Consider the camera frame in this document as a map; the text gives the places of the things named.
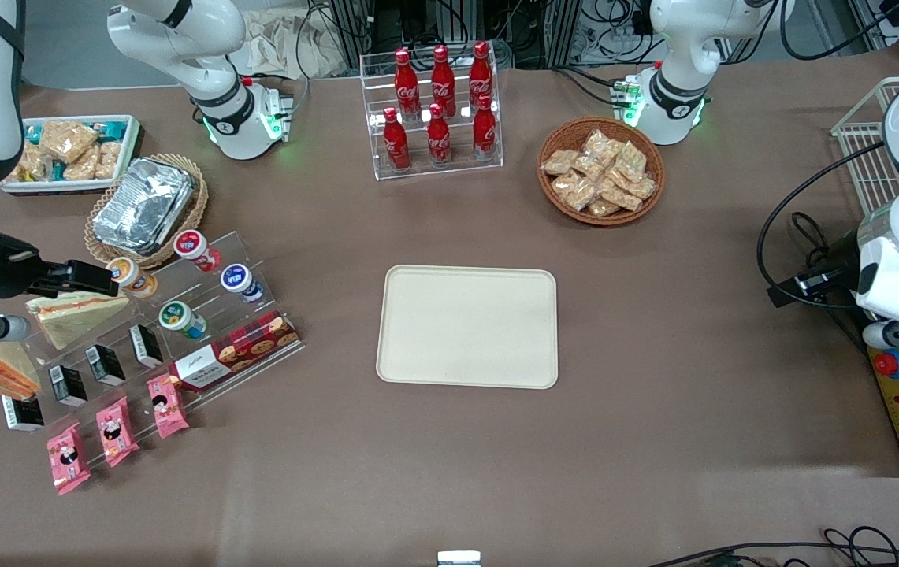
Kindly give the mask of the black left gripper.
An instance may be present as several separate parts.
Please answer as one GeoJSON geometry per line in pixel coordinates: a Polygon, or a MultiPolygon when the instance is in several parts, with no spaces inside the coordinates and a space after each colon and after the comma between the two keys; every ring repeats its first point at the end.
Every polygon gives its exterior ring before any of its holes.
{"type": "Polygon", "coordinates": [[[805,256],[806,268],[791,279],[767,287],[767,297],[776,309],[795,302],[834,306],[856,305],[859,280],[857,250],[812,250],[805,256]]]}

